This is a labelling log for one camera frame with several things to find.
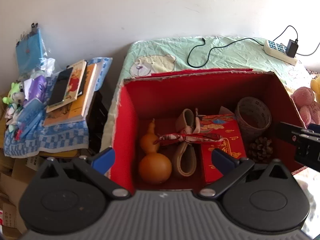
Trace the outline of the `orange book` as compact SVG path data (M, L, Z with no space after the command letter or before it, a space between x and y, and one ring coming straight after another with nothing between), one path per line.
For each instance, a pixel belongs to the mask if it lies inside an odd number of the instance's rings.
M84 88L82 94L77 96L77 99L63 102L62 106L50 111L46 114L44 120L44 127L67 124L71 122L84 121L87 115L87 107L89 107L94 93L97 64L93 63L86 67L84 81Z

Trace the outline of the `winnie pooh book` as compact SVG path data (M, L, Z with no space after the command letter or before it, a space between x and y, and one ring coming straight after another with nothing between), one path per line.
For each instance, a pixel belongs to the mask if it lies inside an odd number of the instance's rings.
M64 100L63 102L57 103L55 105L51 105L51 106L48 105L46 109L47 113L50 113L60 107L63 107L77 99L80 85L82 83L82 78L84 77L84 73L86 70L86 66L87 66L87 62L85 60L80 60L77 63L74 63L67 67L67 68L72 67L73 71L69 78L69 83L67 85Z

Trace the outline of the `black smartphone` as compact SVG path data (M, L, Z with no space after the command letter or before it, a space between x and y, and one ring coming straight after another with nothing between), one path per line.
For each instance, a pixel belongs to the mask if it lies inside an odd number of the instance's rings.
M59 73L50 100L48 102L49 106L63 102L72 71L73 68L69 67Z

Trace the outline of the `brown tape roll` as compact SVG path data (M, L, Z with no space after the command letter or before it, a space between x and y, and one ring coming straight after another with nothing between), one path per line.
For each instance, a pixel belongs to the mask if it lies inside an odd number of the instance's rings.
M247 140L262 135L272 122L272 115L268 107L253 97L244 97L238 102L235 117L242 137Z

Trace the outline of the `blue checkered cloth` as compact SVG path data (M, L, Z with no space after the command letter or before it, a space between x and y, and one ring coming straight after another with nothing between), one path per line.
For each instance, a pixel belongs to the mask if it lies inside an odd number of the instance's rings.
M44 119L45 110L38 124L19 141L15 139L15 133L6 131L3 146L1 146L4 155L12 158L26 158L35 156L41 151L57 153L88 148L89 131L85 120L44 127Z

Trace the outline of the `yellow tiger plush toy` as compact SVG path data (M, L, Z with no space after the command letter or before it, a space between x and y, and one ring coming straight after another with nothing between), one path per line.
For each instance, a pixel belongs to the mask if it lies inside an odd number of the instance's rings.
M320 76L318 75L315 79L312 79L310 82L310 88L315 94L315 99L320 103Z

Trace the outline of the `green cartoon bed sheet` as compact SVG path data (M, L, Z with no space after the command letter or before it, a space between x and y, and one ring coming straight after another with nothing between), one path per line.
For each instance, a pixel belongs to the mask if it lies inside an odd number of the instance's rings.
M263 45L263 39L238 37L164 38L133 43L125 57L108 111L102 148L112 147L118 91L126 79L184 70L239 69L276 74L290 97L298 88L310 85L311 75L301 63L293 66L271 57L265 53ZM319 234L319 173L299 165L298 170L290 172L310 201L310 212L302 230L308 236L316 237Z

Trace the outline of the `purple white package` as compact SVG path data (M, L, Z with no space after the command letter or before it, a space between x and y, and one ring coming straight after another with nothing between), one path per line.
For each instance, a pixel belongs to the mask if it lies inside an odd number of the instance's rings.
M30 101L34 98L37 98L41 102L44 102L47 81L43 75L40 75L34 79L30 78L25 80L23 86L25 101Z

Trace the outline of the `white power strip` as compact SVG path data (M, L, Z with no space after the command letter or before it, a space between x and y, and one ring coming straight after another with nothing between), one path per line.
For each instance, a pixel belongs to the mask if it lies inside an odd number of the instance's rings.
M270 40L265 40L264 42L264 51L267 55L295 66L297 64L297 59L295 57L289 57L285 50L286 47L282 44Z

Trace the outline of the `small red gift box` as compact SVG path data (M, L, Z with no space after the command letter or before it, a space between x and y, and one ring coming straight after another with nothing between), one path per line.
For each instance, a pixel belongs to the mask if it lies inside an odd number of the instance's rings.
M218 135L217 142L201 145L202 170L205 183L212 183L222 177L212 163L212 151L219 148L235 159L246 156L238 122L234 114L206 115L200 118L200 132Z

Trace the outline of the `large red cardboard box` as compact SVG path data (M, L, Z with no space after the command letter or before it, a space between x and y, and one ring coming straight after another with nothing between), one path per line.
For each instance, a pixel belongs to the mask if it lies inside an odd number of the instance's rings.
M136 190L199 191L220 179L211 153L247 157L252 140L271 139L267 159L294 172L294 148L276 138L277 125L303 126L272 72L184 70L124 80L118 91L112 181Z

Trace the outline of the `orange gourd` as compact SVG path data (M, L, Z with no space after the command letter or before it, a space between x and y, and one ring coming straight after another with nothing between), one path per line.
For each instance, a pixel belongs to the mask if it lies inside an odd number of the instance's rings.
M158 153L159 137L155 133L155 120L149 123L146 133L140 139L140 148L145 154L139 162L140 177L150 184L161 184L169 179L172 164L168 157Z

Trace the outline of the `pink ribbon shoe ornament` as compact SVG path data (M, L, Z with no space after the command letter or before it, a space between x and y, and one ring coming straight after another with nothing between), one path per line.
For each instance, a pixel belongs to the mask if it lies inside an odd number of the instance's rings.
M180 177L189 177L197 167L194 144L217 142L218 135L207 135L200 132L200 119L191 109L184 109L176 121L176 133L165 134L159 137L161 145L178 144L172 158L174 171Z

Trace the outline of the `blue plastic bag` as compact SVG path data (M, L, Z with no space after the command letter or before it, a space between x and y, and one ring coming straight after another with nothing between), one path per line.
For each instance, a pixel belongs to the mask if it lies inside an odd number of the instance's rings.
M16 59L20 76L38 70L46 76L53 74L55 59L48 57L38 23L32 23L31 30L23 33L17 41Z

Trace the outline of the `blue plastic pouch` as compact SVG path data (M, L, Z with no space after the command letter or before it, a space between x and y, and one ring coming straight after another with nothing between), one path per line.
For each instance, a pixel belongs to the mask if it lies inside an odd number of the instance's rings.
M19 141L38 124L44 114L44 104L38 99L30 100L20 112L17 118L17 133L15 139Z

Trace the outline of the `green frog plush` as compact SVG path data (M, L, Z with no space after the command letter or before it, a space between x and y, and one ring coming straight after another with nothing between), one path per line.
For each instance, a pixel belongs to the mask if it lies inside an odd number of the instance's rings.
M8 92L8 95L2 99L3 103L7 104L9 107L12 107L16 110L24 101L24 85L22 82L16 82L11 84L11 89Z

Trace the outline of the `dark bedside table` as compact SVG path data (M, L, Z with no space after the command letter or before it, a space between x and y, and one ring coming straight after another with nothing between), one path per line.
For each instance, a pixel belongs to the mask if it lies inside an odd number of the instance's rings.
M93 155L100 151L101 140L103 137L104 125L107 121L108 111L102 103L102 95L99 91L94 92L91 104L88 109L88 115L85 118L89 131L89 146L77 150L62 151L57 153L39 152L42 157L54 157L71 159L79 155Z

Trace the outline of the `brown pine cone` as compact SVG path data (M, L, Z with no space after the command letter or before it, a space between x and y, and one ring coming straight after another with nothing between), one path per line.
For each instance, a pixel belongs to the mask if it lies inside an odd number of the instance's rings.
M256 163L269 163L273 155L272 140L267 137L258 137L249 143L247 155Z

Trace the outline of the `pink plush bear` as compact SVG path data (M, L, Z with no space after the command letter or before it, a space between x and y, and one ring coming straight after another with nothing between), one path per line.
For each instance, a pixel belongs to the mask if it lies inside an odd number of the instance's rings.
M311 88L300 87L291 95L305 126L319 125L319 103Z

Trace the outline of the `black power adapter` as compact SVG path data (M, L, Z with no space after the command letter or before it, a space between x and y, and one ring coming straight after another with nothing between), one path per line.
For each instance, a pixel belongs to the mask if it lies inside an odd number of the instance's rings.
M294 58L298 49L298 40L289 40L285 53L288 57Z

